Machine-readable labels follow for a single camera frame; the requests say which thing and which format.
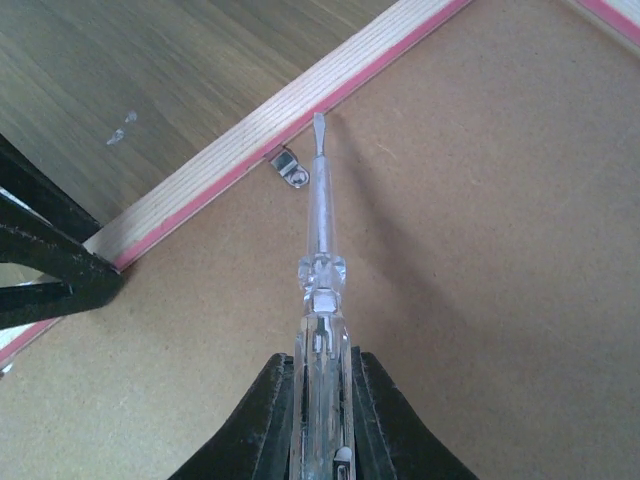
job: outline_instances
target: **metal bracket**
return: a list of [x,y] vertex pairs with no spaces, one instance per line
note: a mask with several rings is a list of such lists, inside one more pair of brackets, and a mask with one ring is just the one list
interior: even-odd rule
[[270,163],[292,187],[300,188],[309,183],[309,172],[288,148],[285,147]]

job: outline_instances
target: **wooden surface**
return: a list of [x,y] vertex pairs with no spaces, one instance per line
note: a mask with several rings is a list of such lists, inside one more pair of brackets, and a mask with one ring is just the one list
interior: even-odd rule
[[[640,470],[639,76],[558,2],[485,0],[327,118],[353,341],[480,478]],[[3,480],[181,465],[292,351],[307,194],[259,166],[27,349]]]
[[8,0],[0,131],[106,223],[391,3]]

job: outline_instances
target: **paint spot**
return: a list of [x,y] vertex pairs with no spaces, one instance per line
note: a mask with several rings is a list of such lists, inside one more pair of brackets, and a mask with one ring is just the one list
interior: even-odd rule
[[107,140],[107,145],[115,145],[123,138],[124,138],[124,130],[119,128],[118,130],[113,132],[113,135],[111,135],[111,138]]
[[124,119],[124,123],[133,123],[138,119],[138,114],[135,110],[131,110],[127,113],[127,118]]

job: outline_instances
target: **red border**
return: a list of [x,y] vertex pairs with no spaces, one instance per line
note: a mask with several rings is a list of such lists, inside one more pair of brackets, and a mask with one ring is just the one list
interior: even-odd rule
[[[345,82],[336,91],[326,97],[323,101],[315,105],[312,109],[294,120],[289,127],[277,136],[273,137],[266,144],[257,148],[249,157],[247,157],[240,165],[227,173],[216,183],[212,184],[204,192],[199,194],[195,199],[182,207],[173,215],[167,217],[159,227],[149,232],[133,247],[129,248],[120,257],[115,260],[115,265],[123,270],[131,265],[135,260],[140,258],[151,247],[157,244],[165,236],[178,228],[189,218],[195,215],[200,209],[205,207],[211,200],[217,197],[224,190],[229,188],[237,180],[239,180],[246,172],[257,165],[265,155],[276,149],[279,145],[287,142],[299,132],[301,132],[310,122],[314,112],[326,112],[335,107],[356,89],[369,81],[373,76],[382,71],[394,60],[400,57],[404,52],[430,34],[433,30],[442,25],[451,16],[465,7],[471,0],[453,0],[433,17],[425,21],[405,38],[400,40],[396,45],[383,53],[376,60],[371,62],[361,72],[357,73],[350,80]],[[13,342],[0,350],[0,362],[7,360],[11,356],[17,354],[25,348],[29,343],[43,334],[46,330],[57,323],[60,318],[45,320],[38,322],[29,329],[21,333]]]
[[597,15],[619,33],[640,46],[640,26],[633,23],[604,0],[577,0],[587,10]]

